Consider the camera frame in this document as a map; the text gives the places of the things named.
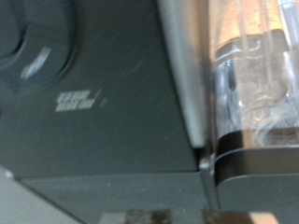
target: gray panel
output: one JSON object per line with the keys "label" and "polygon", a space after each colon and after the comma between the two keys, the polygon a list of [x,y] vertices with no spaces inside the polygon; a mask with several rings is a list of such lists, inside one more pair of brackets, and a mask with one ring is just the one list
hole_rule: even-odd
{"label": "gray panel", "polygon": [[78,224],[65,213],[36,197],[12,179],[0,167],[1,224]]}
{"label": "gray panel", "polygon": [[87,224],[105,212],[170,209],[174,224],[201,224],[207,207],[199,174],[103,175],[23,180]]}
{"label": "gray panel", "polygon": [[299,175],[256,175],[218,186],[222,210],[272,212],[280,223],[298,223]]}
{"label": "gray panel", "polygon": [[[78,4],[64,78],[0,95],[0,163],[17,177],[196,171],[155,1]],[[90,91],[92,108],[55,112],[73,91]]]}
{"label": "gray panel", "polygon": [[205,83],[201,68],[198,0],[161,0],[160,11],[170,62],[193,147],[206,140]]}

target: transparent water tank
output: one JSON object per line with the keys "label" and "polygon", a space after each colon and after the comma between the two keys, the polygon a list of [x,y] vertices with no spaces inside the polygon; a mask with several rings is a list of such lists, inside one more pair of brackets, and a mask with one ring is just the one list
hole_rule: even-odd
{"label": "transparent water tank", "polygon": [[299,146],[299,14],[291,0],[211,0],[217,138]]}

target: clear plastic container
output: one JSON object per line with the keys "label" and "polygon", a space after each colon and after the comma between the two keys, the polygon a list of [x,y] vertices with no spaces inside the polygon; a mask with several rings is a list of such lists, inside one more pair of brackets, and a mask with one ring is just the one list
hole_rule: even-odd
{"label": "clear plastic container", "polygon": [[299,14],[290,0],[211,0],[218,139],[299,146]]}

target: black plastic surface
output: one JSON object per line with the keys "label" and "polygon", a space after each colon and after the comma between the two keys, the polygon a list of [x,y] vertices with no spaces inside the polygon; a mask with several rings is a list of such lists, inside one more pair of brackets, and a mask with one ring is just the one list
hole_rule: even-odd
{"label": "black plastic surface", "polygon": [[221,209],[270,212],[281,224],[297,223],[298,186],[299,175],[250,175],[231,178],[218,185]]}
{"label": "black plastic surface", "polygon": [[173,224],[203,224],[202,210],[207,208],[198,173],[44,178],[22,183],[86,224],[101,223],[104,213],[133,209],[170,210]]}
{"label": "black plastic surface", "polygon": [[47,85],[60,75],[69,53],[68,33],[29,25],[21,49],[0,66],[1,81],[14,93]]}
{"label": "black plastic surface", "polygon": [[[0,163],[18,177],[196,171],[155,1],[82,1],[77,16],[64,78],[0,95]],[[55,111],[79,91],[90,108]]]}
{"label": "black plastic surface", "polygon": [[21,31],[9,1],[0,0],[0,59],[14,52],[20,41]]}

